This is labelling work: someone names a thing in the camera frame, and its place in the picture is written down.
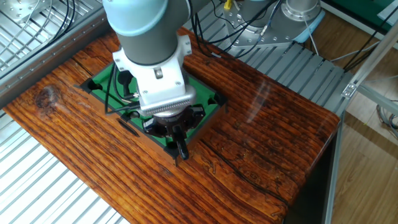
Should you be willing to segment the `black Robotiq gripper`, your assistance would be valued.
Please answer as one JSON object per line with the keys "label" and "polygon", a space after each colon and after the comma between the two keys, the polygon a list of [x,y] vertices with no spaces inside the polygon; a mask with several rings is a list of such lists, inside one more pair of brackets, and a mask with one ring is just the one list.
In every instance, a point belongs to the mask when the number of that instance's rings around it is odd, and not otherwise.
{"label": "black Robotiq gripper", "polygon": [[142,122],[143,130],[146,134],[164,138],[165,136],[174,137],[181,134],[186,138],[186,132],[193,129],[194,125],[199,125],[205,117],[203,105],[193,105],[188,112],[181,112],[174,116],[160,117],[154,116]]}

